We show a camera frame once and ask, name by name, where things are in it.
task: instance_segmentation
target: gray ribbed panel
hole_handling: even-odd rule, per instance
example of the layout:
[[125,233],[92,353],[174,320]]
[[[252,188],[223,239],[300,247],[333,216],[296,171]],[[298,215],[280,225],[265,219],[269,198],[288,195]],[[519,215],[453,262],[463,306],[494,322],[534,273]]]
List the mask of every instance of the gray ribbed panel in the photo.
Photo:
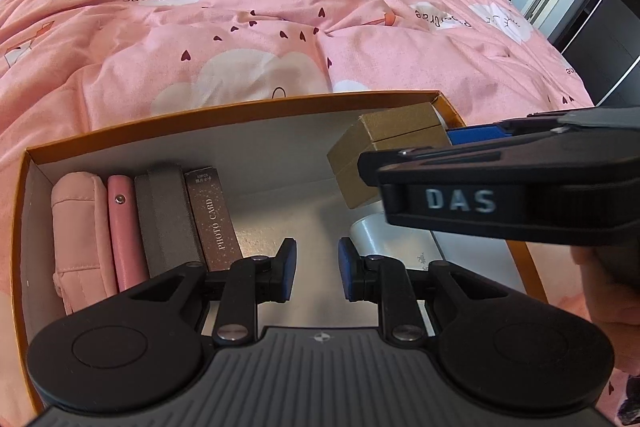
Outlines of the gray ribbed panel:
[[[324,342],[316,334],[328,334]],[[110,419],[49,410],[37,427],[604,427],[593,410],[557,419],[486,411],[453,392],[419,351],[375,330],[270,328],[255,346],[224,349],[171,402]]]

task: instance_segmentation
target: tan cardboard box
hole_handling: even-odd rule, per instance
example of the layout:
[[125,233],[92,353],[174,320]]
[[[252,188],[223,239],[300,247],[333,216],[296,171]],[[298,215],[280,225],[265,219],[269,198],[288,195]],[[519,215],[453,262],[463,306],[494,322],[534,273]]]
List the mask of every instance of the tan cardboard box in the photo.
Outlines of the tan cardboard box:
[[366,151],[451,145],[430,102],[363,114],[327,154],[335,179],[349,208],[378,195],[358,175],[358,158]]

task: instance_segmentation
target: pink leather case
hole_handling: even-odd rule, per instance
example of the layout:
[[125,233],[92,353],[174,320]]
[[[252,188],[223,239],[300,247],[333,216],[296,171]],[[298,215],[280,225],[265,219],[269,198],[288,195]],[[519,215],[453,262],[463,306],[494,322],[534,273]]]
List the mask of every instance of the pink leather case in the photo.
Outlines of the pink leather case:
[[127,176],[111,176],[107,188],[113,262],[118,288],[122,292],[149,279],[149,272],[142,247],[133,180]]
[[56,272],[67,315],[118,292],[111,253],[107,190],[89,172],[64,176],[51,192]]

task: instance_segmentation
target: pink bedding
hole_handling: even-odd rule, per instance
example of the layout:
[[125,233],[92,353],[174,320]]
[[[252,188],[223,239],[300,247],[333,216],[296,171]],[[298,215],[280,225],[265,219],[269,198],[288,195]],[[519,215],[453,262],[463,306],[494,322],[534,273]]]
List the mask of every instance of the pink bedding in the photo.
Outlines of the pink bedding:
[[9,236],[25,147],[189,108],[307,93],[439,89],[468,124],[590,105],[507,0],[2,0],[0,424],[32,410]]

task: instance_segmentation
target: human hand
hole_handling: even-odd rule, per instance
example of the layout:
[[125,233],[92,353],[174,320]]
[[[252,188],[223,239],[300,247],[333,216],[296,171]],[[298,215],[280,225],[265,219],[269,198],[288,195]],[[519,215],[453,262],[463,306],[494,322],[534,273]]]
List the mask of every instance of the human hand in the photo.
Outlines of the human hand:
[[616,283],[592,248],[572,247],[571,253],[580,266],[591,320],[613,344],[616,367],[640,375],[640,294]]

